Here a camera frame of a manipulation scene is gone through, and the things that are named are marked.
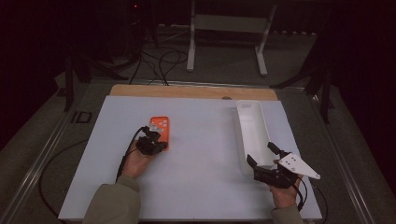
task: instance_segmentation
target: olive green sleeve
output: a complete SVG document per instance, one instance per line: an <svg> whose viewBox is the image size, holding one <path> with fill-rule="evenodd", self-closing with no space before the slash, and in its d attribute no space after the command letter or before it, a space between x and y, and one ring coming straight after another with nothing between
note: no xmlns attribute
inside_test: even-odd
<svg viewBox="0 0 396 224"><path fill-rule="evenodd" d="M139 186L133 178L121 175L116 184L99 187L82 223L137 223L139 212Z"/></svg>
<svg viewBox="0 0 396 224"><path fill-rule="evenodd" d="M297 209L297 205L286 208L274 209L271 211L274 224L304 224L303 219Z"/></svg>

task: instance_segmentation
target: white tabletop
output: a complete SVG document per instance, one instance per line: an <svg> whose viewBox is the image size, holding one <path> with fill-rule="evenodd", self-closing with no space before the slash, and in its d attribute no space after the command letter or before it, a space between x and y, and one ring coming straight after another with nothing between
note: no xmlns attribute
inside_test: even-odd
<svg viewBox="0 0 396 224"><path fill-rule="evenodd" d="M299 154L282 104L261 103L271 141ZM235 101L130 96L107 96L59 218L84 217L97 188L114 183L134 133L154 116L170 119L170 149L138 178L141 220L271 218L268 187L241 172ZM309 180L304 181L308 197L302 217L321 218Z"/></svg>

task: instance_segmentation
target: white tray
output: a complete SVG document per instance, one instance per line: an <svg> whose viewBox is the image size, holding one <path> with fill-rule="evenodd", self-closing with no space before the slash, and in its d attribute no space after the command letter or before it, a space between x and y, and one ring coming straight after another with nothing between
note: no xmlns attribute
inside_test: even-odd
<svg viewBox="0 0 396 224"><path fill-rule="evenodd" d="M236 108L235 129L242 173L253 175L253 169L247 163L248 154L258 166L271 168L276 155L267 147L270 137L262 105L258 101L241 100L236 102Z"/></svg>

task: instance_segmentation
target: orange object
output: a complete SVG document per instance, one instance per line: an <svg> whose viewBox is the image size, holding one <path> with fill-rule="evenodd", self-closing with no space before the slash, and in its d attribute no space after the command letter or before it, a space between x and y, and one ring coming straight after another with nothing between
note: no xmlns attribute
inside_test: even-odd
<svg viewBox="0 0 396 224"><path fill-rule="evenodd" d="M155 125L155 128L158 128L158 130L152 130L153 125ZM168 117L152 117L149 121L149 127L151 131L157 132L161 135L160 139L158 140L159 142L167 142L168 146L165 150L169 149L169 130L170 130L170 124L169 124L169 118Z"/></svg>

